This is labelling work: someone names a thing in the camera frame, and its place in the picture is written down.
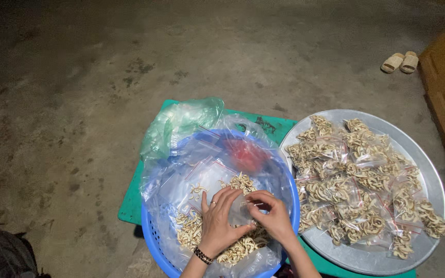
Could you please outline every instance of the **dark object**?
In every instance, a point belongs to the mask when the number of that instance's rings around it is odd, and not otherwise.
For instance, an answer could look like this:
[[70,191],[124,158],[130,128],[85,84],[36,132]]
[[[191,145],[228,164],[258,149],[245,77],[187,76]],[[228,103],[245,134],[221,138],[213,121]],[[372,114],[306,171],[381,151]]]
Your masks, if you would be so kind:
[[24,235],[0,230],[0,278],[51,278],[39,274],[34,251]]

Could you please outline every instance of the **aluminum tray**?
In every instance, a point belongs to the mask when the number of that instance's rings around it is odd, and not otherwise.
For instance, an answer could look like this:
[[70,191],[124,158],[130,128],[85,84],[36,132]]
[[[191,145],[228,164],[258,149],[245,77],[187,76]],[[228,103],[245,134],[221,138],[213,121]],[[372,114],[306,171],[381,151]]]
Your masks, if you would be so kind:
[[[406,133],[379,117],[355,110],[335,109],[322,111],[315,115],[324,116],[337,125],[342,125],[343,119],[359,118],[374,133],[388,134],[394,149],[414,161],[420,168],[419,180],[423,190],[434,209],[445,218],[445,195],[439,174],[420,146]],[[280,146],[285,155],[288,155],[285,147],[299,142],[296,136],[309,129],[310,126],[311,120],[306,117],[288,132]],[[291,159],[287,158],[286,162],[291,173],[295,175]],[[416,268],[427,260],[439,243],[439,240],[430,238],[422,232],[412,241],[415,253],[411,254],[408,260],[397,260],[387,258],[386,251],[364,251],[345,245],[336,247],[332,244],[331,237],[318,229],[310,229],[302,234],[302,237],[317,253],[332,263],[356,273],[374,276],[396,275]]]

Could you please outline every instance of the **blue plastic basket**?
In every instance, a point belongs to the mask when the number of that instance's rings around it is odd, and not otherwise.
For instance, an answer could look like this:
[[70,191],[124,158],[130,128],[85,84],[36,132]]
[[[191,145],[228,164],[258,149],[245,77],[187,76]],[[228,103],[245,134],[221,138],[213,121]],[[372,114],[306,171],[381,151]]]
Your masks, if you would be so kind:
[[[268,146],[265,146],[262,142],[259,142],[258,140],[255,140],[254,138],[250,136],[245,136],[244,133],[240,131],[231,130],[231,133],[229,133],[228,130],[222,130],[222,129],[213,129],[210,132],[216,132],[218,134],[224,134],[227,133],[227,135],[233,137],[233,138],[249,138],[256,142],[258,145],[260,145],[262,148],[268,149]],[[204,133],[197,133],[194,134],[195,137],[203,137],[206,136]],[[182,140],[178,145],[183,145],[187,141],[187,138]],[[275,159],[278,159],[279,155],[277,152],[274,153]],[[291,188],[291,199],[292,199],[292,207],[291,207],[291,225],[293,226],[293,231],[295,234],[298,232],[298,226],[300,224],[300,200],[298,198],[298,192],[295,185],[295,180],[293,179],[293,175],[289,172],[288,167],[286,166],[286,163],[282,161],[281,163],[276,163],[276,166],[279,167],[287,176],[287,181],[289,182],[290,188]],[[168,275],[170,278],[177,278],[181,275],[181,272],[173,265],[171,262],[164,256],[163,250],[161,249],[160,241],[162,240],[159,237],[159,233],[156,230],[155,224],[152,223],[152,216],[150,213],[147,212],[146,206],[142,204],[142,231],[143,236],[145,238],[145,243],[147,244],[147,247],[149,248],[150,253],[152,254],[152,257],[156,261],[157,265]],[[277,270],[281,267],[281,265],[286,260],[286,254],[283,252],[282,254],[282,260],[281,263],[276,266],[275,268],[256,275],[256,278],[269,278],[276,273]]]

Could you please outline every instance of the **slipper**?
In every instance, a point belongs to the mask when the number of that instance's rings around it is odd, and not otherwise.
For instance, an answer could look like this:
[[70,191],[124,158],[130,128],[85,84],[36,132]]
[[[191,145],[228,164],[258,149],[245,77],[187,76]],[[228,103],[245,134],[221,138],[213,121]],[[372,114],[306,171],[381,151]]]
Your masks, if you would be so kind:
[[400,71],[410,74],[413,73],[418,65],[418,57],[413,51],[408,51],[405,55],[405,59],[401,63]]
[[392,73],[401,65],[404,58],[405,56],[403,54],[395,53],[382,63],[380,69],[385,73]]

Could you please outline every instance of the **finger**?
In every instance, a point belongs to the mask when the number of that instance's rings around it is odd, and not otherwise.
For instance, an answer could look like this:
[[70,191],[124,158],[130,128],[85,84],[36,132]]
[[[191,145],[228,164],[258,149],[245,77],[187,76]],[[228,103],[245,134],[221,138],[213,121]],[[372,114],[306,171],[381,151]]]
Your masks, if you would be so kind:
[[266,215],[263,214],[262,212],[260,212],[259,208],[252,204],[247,204],[247,208],[248,208],[248,212],[250,212],[250,215],[257,221],[262,223],[262,220]]
[[231,190],[231,186],[226,186],[225,188],[218,191],[216,194],[214,194],[214,196],[212,196],[212,202],[217,203],[219,201],[220,196],[228,190]]
[[256,226],[254,224],[243,225],[238,228],[234,228],[234,232],[236,233],[236,236],[238,238],[240,238],[240,237],[244,236],[245,234],[247,234],[249,231],[255,230],[255,229],[256,229]]
[[264,189],[257,190],[257,191],[254,191],[254,192],[250,192],[249,195],[256,194],[256,193],[263,193],[263,194],[267,194],[267,195],[269,195],[271,197],[274,197],[274,195],[272,193],[270,193],[270,192],[268,192],[267,190],[264,190]]
[[238,190],[235,190],[234,192],[232,192],[226,198],[224,203],[222,203],[222,208],[221,208],[221,211],[223,214],[227,215],[229,213],[229,209],[231,208],[231,205],[233,204],[234,200],[236,200],[236,198],[238,198],[238,196],[242,193],[243,193],[243,190],[238,189]]
[[209,211],[209,206],[207,206],[207,193],[202,191],[202,215]]
[[214,209],[220,210],[223,207],[222,204],[224,204],[224,202],[226,201],[228,196],[230,196],[231,193],[233,193],[234,191],[235,191],[235,189],[230,189],[230,190],[223,192],[222,195],[219,197],[218,203],[216,204],[216,207]]
[[262,201],[263,203],[269,205],[271,208],[273,208],[277,204],[277,199],[274,196],[269,196],[265,193],[252,192],[246,196],[246,199],[251,202]]

